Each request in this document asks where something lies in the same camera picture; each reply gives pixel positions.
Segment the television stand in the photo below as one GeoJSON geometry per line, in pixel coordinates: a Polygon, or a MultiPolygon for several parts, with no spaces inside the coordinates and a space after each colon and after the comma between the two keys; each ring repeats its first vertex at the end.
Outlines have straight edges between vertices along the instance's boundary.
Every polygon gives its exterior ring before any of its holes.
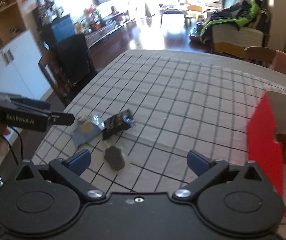
{"type": "Polygon", "coordinates": [[[106,26],[85,36],[87,47],[88,48],[92,47],[94,44],[98,43],[100,40],[108,37],[114,31],[123,27],[127,22],[117,25],[115,18],[118,16],[122,16],[124,14],[129,15],[128,11],[124,11],[124,12],[121,12],[115,15],[110,14],[107,17],[103,18],[101,21],[105,22],[106,26]]]}

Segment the cabinet handle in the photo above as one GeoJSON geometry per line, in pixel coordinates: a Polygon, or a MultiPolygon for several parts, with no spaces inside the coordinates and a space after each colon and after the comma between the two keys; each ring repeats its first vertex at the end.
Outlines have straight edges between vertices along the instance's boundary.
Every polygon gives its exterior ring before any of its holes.
{"type": "Polygon", "coordinates": [[[6,62],[6,66],[8,66],[11,62],[9,61],[6,53],[2,52],[2,57],[3,57],[4,61],[6,62]]]}
{"type": "Polygon", "coordinates": [[[5,54],[7,54],[9,56],[8,58],[10,59],[10,62],[13,62],[14,56],[13,56],[11,50],[9,49],[5,54]]]}

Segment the red box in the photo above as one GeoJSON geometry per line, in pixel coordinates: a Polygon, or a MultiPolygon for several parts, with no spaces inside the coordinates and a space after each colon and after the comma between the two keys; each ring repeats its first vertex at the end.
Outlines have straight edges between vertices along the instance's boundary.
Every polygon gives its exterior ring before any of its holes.
{"type": "Polygon", "coordinates": [[[279,133],[286,134],[286,95],[267,91],[247,124],[249,160],[258,163],[286,207],[286,164],[276,140],[279,133]]]}

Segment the black snack wrapper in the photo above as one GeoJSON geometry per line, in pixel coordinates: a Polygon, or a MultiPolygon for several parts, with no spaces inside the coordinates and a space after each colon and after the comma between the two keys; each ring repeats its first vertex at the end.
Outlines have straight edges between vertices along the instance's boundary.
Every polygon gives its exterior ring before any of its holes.
{"type": "Polygon", "coordinates": [[[110,138],[112,135],[118,132],[128,130],[135,127],[135,121],[131,110],[125,110],[119,114],[113,115],[108,118],[105,122],[105,129],[103,130],[103,141],[110,138]]]}

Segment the white tablecloth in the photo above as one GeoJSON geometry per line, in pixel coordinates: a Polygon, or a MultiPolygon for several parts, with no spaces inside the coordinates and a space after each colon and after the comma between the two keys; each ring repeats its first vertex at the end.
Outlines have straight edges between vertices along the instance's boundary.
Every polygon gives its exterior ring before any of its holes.
{"type": "MultiPolygon", "coordinates": [[[[191,149],[243,165],[249,117],[265,90],[286,94],[286,87],[188,57],[155,54],[123,53],[65,110],[76,116],[100,113],[104,120],[128,108],[133,111],[136,127],[109,140],[109,145],[115,144],[128,155],[130,164],[124,172],[114,172],[104,163],[106,145],[99,137],[76,149],[70,136],[75,124],[53,126],[33,162],[66,159],[86,148],[92,152],[92,163],[81,177],[101,190],[170,194],[196,178],[187,167],[191,149]]],[[[286,238],[286,219],[279,233],[286,238]]]]}

